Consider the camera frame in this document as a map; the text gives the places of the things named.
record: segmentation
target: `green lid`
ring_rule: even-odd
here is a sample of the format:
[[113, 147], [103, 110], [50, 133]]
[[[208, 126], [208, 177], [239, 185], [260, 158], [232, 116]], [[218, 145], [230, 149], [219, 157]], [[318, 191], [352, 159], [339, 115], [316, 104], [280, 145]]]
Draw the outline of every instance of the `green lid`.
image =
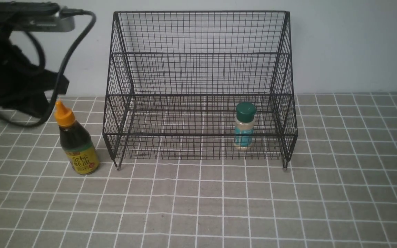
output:
[[257, 112], [255, 105], [250, 102], [241, 102], [237, 104], [237, 120], [249, 123], [254, 120], [254, 115]]

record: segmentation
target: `bottle label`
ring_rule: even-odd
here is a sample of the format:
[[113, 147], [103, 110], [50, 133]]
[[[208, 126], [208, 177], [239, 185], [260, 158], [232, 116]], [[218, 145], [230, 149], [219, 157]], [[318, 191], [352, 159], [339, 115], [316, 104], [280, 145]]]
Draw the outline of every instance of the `bottle label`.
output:
[[91, 173], [99, 166], [99, 159], [92, 142], [78, 149], [65, 149], [64, 151], [71, 166], [79, 174]]
[[252, 136], [249, 134], [254, 133], [254, 128], [247, 129], [247, 130], [240, 130], [238, 127], [235, 127], [235, 144], [241, 147], [246, 147], [250, 146], [252, 143]]

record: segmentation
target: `soy sauce bottle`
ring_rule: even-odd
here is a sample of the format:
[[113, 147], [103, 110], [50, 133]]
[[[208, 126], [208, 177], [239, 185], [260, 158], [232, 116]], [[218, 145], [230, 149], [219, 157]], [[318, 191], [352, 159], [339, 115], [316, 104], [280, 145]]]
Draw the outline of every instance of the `soy sauce bottle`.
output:
[[95, 172], [99, 167], [99, 159], [88, 131], [61, 101], [56, 102], [55, 118], [59, 125], [61, 147], [73, 170], [81, 175]]

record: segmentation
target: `wire mesh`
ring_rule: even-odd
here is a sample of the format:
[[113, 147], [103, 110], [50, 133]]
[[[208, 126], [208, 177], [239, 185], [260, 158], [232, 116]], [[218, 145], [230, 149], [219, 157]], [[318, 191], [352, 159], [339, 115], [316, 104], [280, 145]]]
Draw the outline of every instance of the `wire mesh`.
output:
[[[290, 160], [298, 136], [285, 11], [115, 12], [103, 135], [124, 158]], [[236, 105], [257, 108], [234, 147]]]

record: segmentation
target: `orange bottle cap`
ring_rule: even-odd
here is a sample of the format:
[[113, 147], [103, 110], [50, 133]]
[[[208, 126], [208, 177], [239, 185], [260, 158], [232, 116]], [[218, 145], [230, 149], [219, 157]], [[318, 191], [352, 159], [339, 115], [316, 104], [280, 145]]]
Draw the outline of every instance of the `orange bottle cap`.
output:
[[69, 127], [76, 121], [73, 111], [65, 107], [60, 100], [56, 102], [55, 119], [61, 127]]

